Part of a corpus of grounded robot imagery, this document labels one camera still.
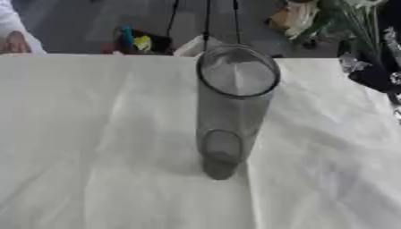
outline white sleeve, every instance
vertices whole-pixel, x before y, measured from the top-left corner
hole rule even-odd
[[[0,37],[6,38],[12,31],[19,31],[25,36],[32,53],[46,53],[40,42],[25,29],[10,1],[0,0]]]

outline yellow object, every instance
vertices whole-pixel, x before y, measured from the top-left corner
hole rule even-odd
[[[133,44],[140,50],[140,51],[150,51],[152,48],[152,40],[148,36],[143,36],[140,38],[135,38],[133,40]]]

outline person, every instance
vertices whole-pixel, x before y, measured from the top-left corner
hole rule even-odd
[[[22,24],[11,0],[0,0],[0,54],[4,53],[46,53]]]

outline glass rim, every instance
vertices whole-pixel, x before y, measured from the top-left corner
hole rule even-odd
[[[225,91],[222,91],[221,89],[214,87],[205,79],[205,76],[203,75],[203,72],[202,72],[202,66],[205,61],[205,56],[213,55],[213,54],[217,53],[220,48],[242,49],[242,50],[245,50],[246,52],[249,52],[251,55],[254,55],[273,72],[273,74],[275,75],[275,77],[274,77],[275,79],[274,79],[273,83],[268,88],[266,88],[265,90],[263,90],[261,92],[250,94],[250,95],[242,95],[242,96],[232,94],[232,93],[227,93]],[[230,98],[235,98],[235,99],[256,98],[256,97],[264,96],[264,95],[270,93],[270,91],[272,91],[273,89],[275,89],[281,79],[280,69],[279,69],[276,61],[274,61],[273,58],[271,58],[268,55],[262,55],[262,54],[258,53],[257,51],[253,50],[251,47],[243,46],[243,45],[222,45],[222,46],[218,46],[213,49],[207,50],[199,57],[199,59],[196,63],[196,72],[198,74],[198,78],[200,79],[200,81],[204,85],[206,85],[208,88],[212,89],[213,91],[217,92],[218,94],[221,94],[223,96],[230,97]]]

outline glass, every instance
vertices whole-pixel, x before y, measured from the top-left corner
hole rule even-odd
[[[246,160],[280,73],[276,62],[249,47],[224,45],[197,63],[197,144],[203,170],[225,180]]]

